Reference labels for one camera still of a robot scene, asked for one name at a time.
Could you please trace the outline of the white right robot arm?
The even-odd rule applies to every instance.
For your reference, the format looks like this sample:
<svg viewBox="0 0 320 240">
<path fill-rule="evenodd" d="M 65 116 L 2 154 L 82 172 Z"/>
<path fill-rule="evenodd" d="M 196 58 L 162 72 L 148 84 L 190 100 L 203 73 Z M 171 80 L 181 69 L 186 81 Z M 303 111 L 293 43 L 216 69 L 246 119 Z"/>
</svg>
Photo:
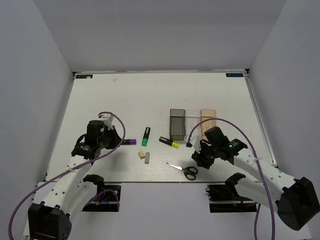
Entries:
<svg viewBox="0 0 320 240">
<path fill-rule="evenodd" d="M 187 147 L 194 148 L 192 159 L 197 166 L 209 169 L 215 159 L 242 169 L 225 182 L 226 195 L 236 200 L 251 199 L 276 212 L 282 222 L 298 231 L 320 211 L 320 203 L 312 182 L 288 175 L 254 157 L 248 146 L 238 139 L 210 143 L 195 138 Z"/>
</svg>

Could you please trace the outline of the yellow highlighter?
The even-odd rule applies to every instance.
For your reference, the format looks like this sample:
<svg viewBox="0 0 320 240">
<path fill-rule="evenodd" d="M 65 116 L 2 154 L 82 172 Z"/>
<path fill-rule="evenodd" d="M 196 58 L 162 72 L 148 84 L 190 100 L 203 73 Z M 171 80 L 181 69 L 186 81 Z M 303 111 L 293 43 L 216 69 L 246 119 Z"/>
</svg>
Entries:
<svg viewBox="0 0 320 240">
<path fill-rule="evenodd" d="M 180 145 L 178 142 L 173 141 L 173 140 L 168 139 L 168 138 L 165 138 L 165 137 L 162 137 L 162 136 L 159 138 L 159 142 L 161 142 L 161 143 L 163 143 L 165 145 L 171 146 L 171 147 L 173 147 L 175 149 L 177 149 L 179 147 L 179 145 Z"/>
</svg>

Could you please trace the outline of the purple highlighter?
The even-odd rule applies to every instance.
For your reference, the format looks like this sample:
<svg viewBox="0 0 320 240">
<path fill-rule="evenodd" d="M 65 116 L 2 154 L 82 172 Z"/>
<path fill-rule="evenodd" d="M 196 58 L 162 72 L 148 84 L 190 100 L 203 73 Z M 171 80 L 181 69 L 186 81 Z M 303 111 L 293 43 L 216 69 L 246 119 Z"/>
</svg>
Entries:
<svg viewBox="0 0 320 240">
<path fill-rule="evenodd" d="M 136 139 L 124 139 L 122 142 L 122 145 L 136 145 L 137 140 Z"/>
</svg>

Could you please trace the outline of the green highlighter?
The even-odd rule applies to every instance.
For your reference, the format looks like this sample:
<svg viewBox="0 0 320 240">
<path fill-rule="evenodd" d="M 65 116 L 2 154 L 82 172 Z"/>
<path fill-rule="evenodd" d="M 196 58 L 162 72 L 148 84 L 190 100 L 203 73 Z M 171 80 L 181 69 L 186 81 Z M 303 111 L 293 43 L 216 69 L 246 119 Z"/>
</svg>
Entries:
<svg viewBox="0 0 320 240">
<path fill-rule="evenodd" d="M 143 134 L 143 137 L 142 137 L 142 142 L 141 142 L 141 145 L 143 147 L 146 147 L 147 144 L 148 144 L 148 140 L 149 140 L 149 136 L 150 136 L 150 130 L 151 130 L 150 127 L 146 127 L 145 128 L 145 131 L 144 131 L 144 134 Z"/>
</svg>

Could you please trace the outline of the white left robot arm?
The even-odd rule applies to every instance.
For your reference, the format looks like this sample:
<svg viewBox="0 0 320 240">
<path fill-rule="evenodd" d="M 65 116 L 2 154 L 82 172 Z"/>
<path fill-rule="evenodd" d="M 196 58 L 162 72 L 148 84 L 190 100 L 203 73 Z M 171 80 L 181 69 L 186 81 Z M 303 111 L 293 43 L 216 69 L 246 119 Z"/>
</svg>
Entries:
<svg viewBox="0 0 320 240">
<path fill-rule="evenodd" d="M 110 114 L 89 121 L 86 133 L 78 138 L 66 166 L 66 175 L 58 177 L 40 203 L 28 209 L 29 236 L 32 240 L 66 240 L 72 219 L 89 202 L 105 196 L 106 187 L 99 175 L 88 174 L 92 160 L 103 149 L 113 150 L 121 143 Z"/>
</svg>

